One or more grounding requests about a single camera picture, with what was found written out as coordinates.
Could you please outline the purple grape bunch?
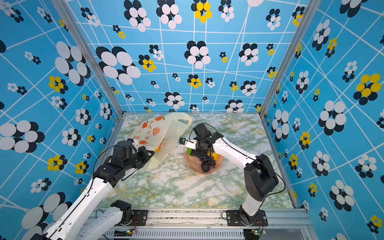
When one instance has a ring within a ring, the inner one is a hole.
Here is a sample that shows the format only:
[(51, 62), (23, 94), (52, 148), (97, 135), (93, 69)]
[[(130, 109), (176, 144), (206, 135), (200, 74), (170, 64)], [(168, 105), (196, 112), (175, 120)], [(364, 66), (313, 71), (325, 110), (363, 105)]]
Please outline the purple grape bunch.
[(215, 168), (216, 161), (213, 159), (212, 155), (204, 155), (203, 157), (199, 158), (199, 161), (201, 162), (208, 162), (212, 168)]

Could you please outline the pink scalloped fruit bowl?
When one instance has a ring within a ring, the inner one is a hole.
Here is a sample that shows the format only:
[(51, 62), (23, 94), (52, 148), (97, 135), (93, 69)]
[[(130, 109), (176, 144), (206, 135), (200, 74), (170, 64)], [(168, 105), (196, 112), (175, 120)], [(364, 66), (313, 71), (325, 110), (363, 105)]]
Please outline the pink scalloped fruit bowl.
[(192, 156), (192, 150), (188, 149), (183, 158), (189, 170), (201, 175), (209, 175), (219, 170), (223, 165), (223, 156), (213, 153), (212, 155), (198, 158)]

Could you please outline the dark avocado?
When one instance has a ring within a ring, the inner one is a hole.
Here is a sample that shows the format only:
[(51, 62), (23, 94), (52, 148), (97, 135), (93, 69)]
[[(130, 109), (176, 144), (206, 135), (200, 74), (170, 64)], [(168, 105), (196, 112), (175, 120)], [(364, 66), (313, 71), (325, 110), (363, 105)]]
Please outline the dark avocado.
[(207, 173), (211, 170), (211, 166), (208, 162), (202, 162), (201, 169), (202, 169), (203, 173)]

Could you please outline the cream printed plastic bag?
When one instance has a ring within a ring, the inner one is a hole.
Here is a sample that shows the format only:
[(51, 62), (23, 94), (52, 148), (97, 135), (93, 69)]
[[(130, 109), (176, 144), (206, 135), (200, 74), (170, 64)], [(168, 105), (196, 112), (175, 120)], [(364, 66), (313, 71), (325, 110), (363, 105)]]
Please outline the cream printed plastic bag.
[(170, 113), (142, 122), (129, 135), (137, 147), (154, 151), (154, 156), (144, 166), (146, 171), (156, 169), (169, 153), (177, 147), (182, 134), (188, 130), (193, 120), (186, 113)]

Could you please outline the green lime fruit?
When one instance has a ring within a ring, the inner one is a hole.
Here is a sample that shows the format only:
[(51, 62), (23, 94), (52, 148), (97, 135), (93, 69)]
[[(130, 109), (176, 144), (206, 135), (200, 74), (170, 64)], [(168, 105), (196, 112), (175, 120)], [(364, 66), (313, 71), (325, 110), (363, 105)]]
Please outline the green lime fruit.
[(193, 149), (187, 148), (187, 154), (193, 156)]

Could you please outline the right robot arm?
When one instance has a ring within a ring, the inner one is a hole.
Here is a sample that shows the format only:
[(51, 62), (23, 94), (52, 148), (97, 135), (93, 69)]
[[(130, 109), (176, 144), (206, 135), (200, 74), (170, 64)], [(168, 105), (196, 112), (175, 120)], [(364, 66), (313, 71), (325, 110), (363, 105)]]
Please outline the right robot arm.
[(266, 198), (274, 194), (273, 190), (281, 176), (274, 170), (268, 156), (248, 153), (231, 143), (218, 131), (212, 133), (208, 126), (209, 124), (205, 123), (198, 124), (192, 130), (196, 135), (194, 139), (179, 143), (191, 149), (194, 157), (200, 158), (205, 154), (211, 157), (215, 153), (244, 171), (247, 196), (239, 211), (243, 224), (250, 226), (256, 221)]

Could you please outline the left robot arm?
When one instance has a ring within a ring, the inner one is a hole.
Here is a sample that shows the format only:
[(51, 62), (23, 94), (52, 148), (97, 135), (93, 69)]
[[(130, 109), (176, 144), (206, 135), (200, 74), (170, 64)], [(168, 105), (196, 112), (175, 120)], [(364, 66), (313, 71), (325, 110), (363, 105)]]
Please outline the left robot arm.
[(141, 146), (134, 140), (120, 141), (113, 146), (113, 154), (99, 166), (83, 191), (69, 209), (47, 230), (38, 228), (28, 240), (97, 240), (115, 225), (137, 226), (141, 221), (135, 216), (132, 205), (117, 200), (97, 219), (86, 224), (100, 201), (117, 183), (126, 179), (130, 169), (143, 168), (155, 155), (155, 151)]

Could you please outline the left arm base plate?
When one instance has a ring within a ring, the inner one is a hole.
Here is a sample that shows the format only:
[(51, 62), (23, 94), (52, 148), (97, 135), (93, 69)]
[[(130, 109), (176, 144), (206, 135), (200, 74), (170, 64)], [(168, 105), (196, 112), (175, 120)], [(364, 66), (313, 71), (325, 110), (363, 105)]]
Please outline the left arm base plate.
[(148, 210), (132, 210), (128, 218), (123, 219), (116, 226), (143, 227), (148, 219)]

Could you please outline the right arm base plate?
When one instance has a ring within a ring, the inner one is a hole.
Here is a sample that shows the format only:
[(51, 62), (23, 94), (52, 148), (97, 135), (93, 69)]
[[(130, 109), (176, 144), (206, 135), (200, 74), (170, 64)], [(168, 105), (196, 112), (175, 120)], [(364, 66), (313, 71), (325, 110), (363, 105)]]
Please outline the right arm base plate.
[(255, 215), (249, 216), (240, 210), (225, 211), (229, 227), (267, 227), (268, 220), (265, 211), (259, 210)]

